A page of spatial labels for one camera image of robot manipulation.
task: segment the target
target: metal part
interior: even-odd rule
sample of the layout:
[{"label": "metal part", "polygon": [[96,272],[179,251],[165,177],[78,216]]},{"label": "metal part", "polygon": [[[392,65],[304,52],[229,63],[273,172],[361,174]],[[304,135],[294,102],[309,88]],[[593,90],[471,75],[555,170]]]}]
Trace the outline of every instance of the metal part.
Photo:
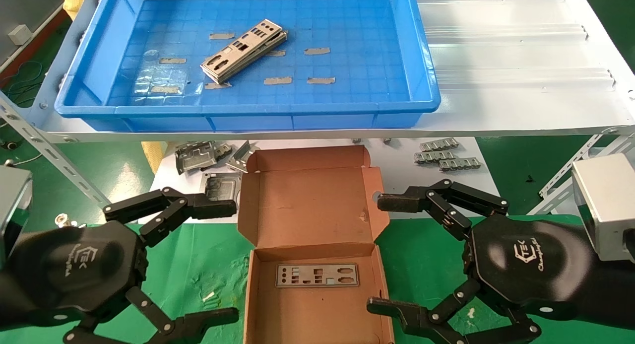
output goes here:
[{"label": "metal part", "polygon": [[431,142],[421,143],[419,145],[422,152],[444,151],[458,147],[458,142],[454,138],[443,138],[432,140]]},{"label": "metal part", "polygon": [[179,175],[188,170],[209,167],[218,162],[214,141],[187,143],[184,147],[177,149],[174,155]]},{"label": "metal part", "polygon": [[237,63],[231,70],[226,70],[227,73],[223,74],[220,80],[222,80],[223,82],[226,82],[226,80],[228,80],[230,77],[232,77],[233,75],[237,74],[238,72],[240,72],[241,70],[249,66],[252,62],[256,61],[257,59],[260,59],[260,57],[263,57],[263,55],[268,54],[268,52],[270,52],[277,46],[284,43],[284,41],[286,41],[286,37],[287,37],[286,31],[280,32],[273,39],[267,41],[265,45],[261,46],[258,50],[256,50],[256,52],[252,52],[252,54],[246,59],[244,59],[244,61]]},{"label": "metal part", "polygon": [[576,161],[571,177],[575,203],[600,260],[635,262],[624,243],[624,231],[635,229],[635,170],[626,156]]},{"label": "metal part", "polygon": [[215,143],[214,155],[216,156],[216,161],[220,161],[220,159],[223,159],[229,154],[232,154],[233,150],[234,148],[227,143],[222,143],[220,145],[218,143]]},{"label": "metal part", "polygon": [[186,143],[175,151],[177,172],[181,175],[195,168],[205,170],[231,154],[232,150],[231,145],[214,141]]},{"label": "metal part", "polygon": [[277,265],[276,287],[357,287],[356,263]]},{"label": "metal part", "polygon": [[227,161],[227,167],[230,167],[236,171],[247,173],[247,159],[258,149],[256,145],[249,143],[249,140],[234,153],[234,155]]},{"label": "metal part", "polygon": [[207,58],[200,67],[206,75],[221,84],[285,40],[286,32],[265,19],[216,55]]},{"label": "metal part", "polygon": [[480,167],[481,162],[476,158],[456,158],[439,161],[439,170],[442,172],[449,170],[478,169]]},{"label": "metal part", "polygon": [[455,159],[455,158],[456,157],[451,151],[416,152],[415,153],[416,164],[438,163],[440,160]]},{"label": "metal part", "polygon": [[212,201],[234,200],[238,203],[242,178],[242,173],[203,173],[200,192]]}]

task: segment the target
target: box flap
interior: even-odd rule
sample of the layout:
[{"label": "box flap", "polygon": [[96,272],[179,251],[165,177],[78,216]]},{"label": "box flap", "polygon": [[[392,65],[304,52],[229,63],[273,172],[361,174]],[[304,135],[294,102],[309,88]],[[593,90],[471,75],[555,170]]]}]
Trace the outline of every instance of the box flap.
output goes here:
[{"label": "box flap", "polygon": [[370,218],[370,231],[373,241],[383,232],[383,229],[390,223],[390,214],[379,210],[375,203],[375,193],[383,193],[383,181],[381,181],[381,169],[371,167],[362,169],[364,184],[366,189],[366,200],[368,216]]},{"label": "box flap", "polygon": [[369,164],[362,145],[256,151],[238,230],[259,249],[372,243],[389,220],[373,201],[383,186]]},{"label": "box flap", "polygon": [[370,155],[363,145],[258,150],[247,160],[250,173],[369,166]]}]

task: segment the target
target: steel shelf frame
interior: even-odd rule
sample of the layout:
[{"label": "steel shelf frame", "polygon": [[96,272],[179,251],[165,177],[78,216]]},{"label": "steel shelf frame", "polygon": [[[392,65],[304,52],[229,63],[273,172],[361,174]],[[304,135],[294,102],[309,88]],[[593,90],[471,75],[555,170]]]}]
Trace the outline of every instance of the steel shelf frame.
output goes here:
[{"label": "steel shelf frame", "polygon": [[62,118],[53,104],[99,0],[84,1],[33,106],[0,94],[0,116],[100,206],[55,143],[635,133],[635,75],[586,0],[417,1],[443,101],[412,129],[132,134]]}]

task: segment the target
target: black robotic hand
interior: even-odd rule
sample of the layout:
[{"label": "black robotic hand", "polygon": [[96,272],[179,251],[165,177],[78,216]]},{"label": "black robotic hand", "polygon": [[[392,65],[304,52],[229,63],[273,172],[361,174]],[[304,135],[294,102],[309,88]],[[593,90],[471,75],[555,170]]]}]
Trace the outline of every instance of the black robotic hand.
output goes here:
[{"label": "black robotic hand", "polygon": [[[472,222],[451,204],[486,216]],[[435,308],[372,297],[367,310],[400,320],[404,333],[437,344],[524,344],[541,334],[527,317],[593,322],[635,330],[635,264],[600,261],[583,227],[512,220],[499,197],[445,179],[404,194],[382,194],[383,211],[426,211],[454,238],[465,240],[467,281]],[[511,325],[469,335],[447,321],[478,297]]]},{"label": "black robotic hand", "polygon": [[[137,235],[125,224],[160,212]],[[104,208],[107,222],[25,233],[0,271],[0,331],[80,321],[66,344],[124,344],[93,331],[131,303],[157,328],[148,344],[197,344],[206,330],[238,321],[238,310],[210,310],[171,320],[141,292],[147,249],[189,217],[236,213],[233,200],[210,201],[163,188]]]}]

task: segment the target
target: open cardboard box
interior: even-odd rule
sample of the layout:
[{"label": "open cardboard box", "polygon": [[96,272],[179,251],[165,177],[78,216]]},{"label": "open cardboard box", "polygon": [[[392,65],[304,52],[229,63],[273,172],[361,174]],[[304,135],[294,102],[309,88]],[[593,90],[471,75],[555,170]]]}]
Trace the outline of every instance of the open cardboard box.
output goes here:
[{"label": "open cardboard box", "polygon": [[[389,317],[368,297],[388,297],[375,238],[388,213],[379,168],[362,145],[256,151],[241,186],[238,230],[250,256],[245,344],[390,344]],[[279,264],[356,263],[358,287],[276,287]]]}]

